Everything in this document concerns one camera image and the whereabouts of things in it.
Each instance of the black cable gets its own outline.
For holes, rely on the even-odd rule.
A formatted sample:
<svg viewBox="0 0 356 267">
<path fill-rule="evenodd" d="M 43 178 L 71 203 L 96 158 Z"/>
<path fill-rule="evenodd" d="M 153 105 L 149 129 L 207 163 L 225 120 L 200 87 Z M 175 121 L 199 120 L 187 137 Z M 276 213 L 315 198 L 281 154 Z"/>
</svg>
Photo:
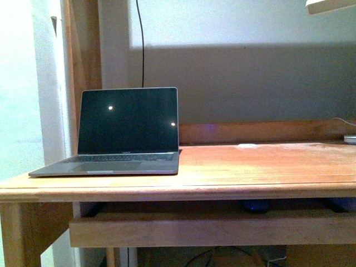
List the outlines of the black cable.
<svg viewBox="0 0 356 267">
<path fill-rule="evenodd" d="M 184 267 L 188 267 L 189 264 L 191 264 L 191 263 L 192 263 L 193 261 L 195 261 L 197 258 L 199 258 L 199 257 L 201 257 L 201 256 L 203 256 L 203 255 L 205 255 L 205 254 L 207 254 L 207 253 L 209 253 L 209 252 L 212 252 L 212 251 L 213 251 L 213 249 L 209 249 L 209 250 L 207 250 L 207 251 L 205 251 L 205 252 L 200 253 L 199 255 L 196 255 L 194 258 L 192 258 L 190 261 L 188 261 L 187 264 L 186 264 Z"/>
<path fill-rule="evenodd" d="M 246 255 L 248 255 L 248 256 L 250 256 L 250 257 L 252 257 L 252 254 L 250 254 L 250 253 L 248 253 L 247 251 L 245 251 L 245 250 L 239 248 L 238 246 L 233 246 L 233 248 L 236 249 L 236 250 L 239 250 L 239 251 L 241 251 L 241 252 L 243 252 L 243 253 L 245 253 Z"/>
<path fill-rule="evenodd" d="M 208 267 L 209 264 L 211 263 L 211 259 L 212 259 L 212 253 L 210 254 L 209 260 L 207 261 L 207 263 L 205 264 L 205 267 Z"/>
<path fill-rule="evenodd" d="M 142 20 L 139 8 L 139 0 L 136 0 L 137 14 L 139 14 L 141 37 L 142 37 L 142 88 L 145 85 L 145 40 L 144 40 L 144 28 L 142 27 Z"/>
</svg>

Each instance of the desk leg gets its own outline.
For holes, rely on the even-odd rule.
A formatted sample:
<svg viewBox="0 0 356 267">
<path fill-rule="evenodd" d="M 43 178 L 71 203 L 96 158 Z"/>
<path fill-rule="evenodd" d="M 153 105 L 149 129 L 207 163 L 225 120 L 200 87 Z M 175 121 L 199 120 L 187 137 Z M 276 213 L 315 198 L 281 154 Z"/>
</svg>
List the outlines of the desk leg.
<svg viewBox="0 0 356 267">
<path fill-rule="evenodd" d="M 106 248 L 106 262 L 107 267 L 117 267 L 120 262 L 120 258 L 118 261 L 116 260 L 117 254 L 115 253 L 115 248 Z"/>
<path fill-rule="evenodd" d="M 1 228 L 6 267 L 41 267 L 41 252 L 34 245 L 32 203 L 1 205 Z"/>
<path fill-rule="evenodd" d="M 72 203 L 1 204 L 6 267 L 40 267 L 41 254 L 60 237 L 73 218 Z"/>
</svg>

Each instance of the gray wall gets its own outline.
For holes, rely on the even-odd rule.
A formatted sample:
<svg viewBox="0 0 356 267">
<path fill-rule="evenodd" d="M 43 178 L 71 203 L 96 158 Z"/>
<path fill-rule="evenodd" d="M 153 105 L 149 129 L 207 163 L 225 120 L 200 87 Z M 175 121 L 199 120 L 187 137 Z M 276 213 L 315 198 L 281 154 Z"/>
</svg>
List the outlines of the gray wall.
<svg viewBox="0 0 356 267">
<path fill-rule="evenodd" d="M 202 2 L 140 3 L 145 86 L 178 87 L 180 122 L 356 115 L 356 8 L 311 17 L 304 0 Z M 140 87 L 136 6 L 115 5 L 102 3 L 104 85 Z"/>
</svg>

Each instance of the desk lamp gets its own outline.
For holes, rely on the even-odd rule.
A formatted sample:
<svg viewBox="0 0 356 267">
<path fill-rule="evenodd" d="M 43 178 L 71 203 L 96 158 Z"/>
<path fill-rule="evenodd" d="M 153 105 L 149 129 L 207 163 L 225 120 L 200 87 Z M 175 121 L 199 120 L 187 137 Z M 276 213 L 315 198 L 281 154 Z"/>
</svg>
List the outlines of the desk lamp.
<svg viewBox="0 0 356 267">
<path fill-rule="evenodd" d="M 310 15 L 356 6 L 356 0 L 307 0 L 306 9 Z M 345 135 L 344 141 L 356 145 L 356 135 Z"/>
</svg>

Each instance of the wooden board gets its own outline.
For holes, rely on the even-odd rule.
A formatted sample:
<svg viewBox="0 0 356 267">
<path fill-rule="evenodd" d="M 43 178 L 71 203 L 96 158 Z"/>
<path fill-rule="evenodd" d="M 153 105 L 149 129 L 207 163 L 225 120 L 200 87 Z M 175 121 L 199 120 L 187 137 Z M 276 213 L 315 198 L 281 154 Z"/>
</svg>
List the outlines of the wooden board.
<svg viewBox="0 0 356 267">
<path fill-rule="evenodd" d="M 182 145 L 342 140 L 351 134 L 356 134 L 356 127 L 338 119 L 179 125 Z"/>
<path fill-rule="evenodd" d="M 152 201 L 356 196 L 356 146 L 300 143 L 181 147 L 173 176 L 0 183 L 0 201 Z"/>
<path fill-rule="evenodd" d="M 72 220 L 70 237 L 79 247 L 344 244 L 356 243 L 355 223 L 317 205 L 254 215 L 224 201 L 114 203 Z"/>
<path fill-rule="evenodd" d="M 101 89 L 101 51 L 98 2 L 65 0 L 66 45 L 72 126 L 78 128 L 84 90 Z"/>
</svg>

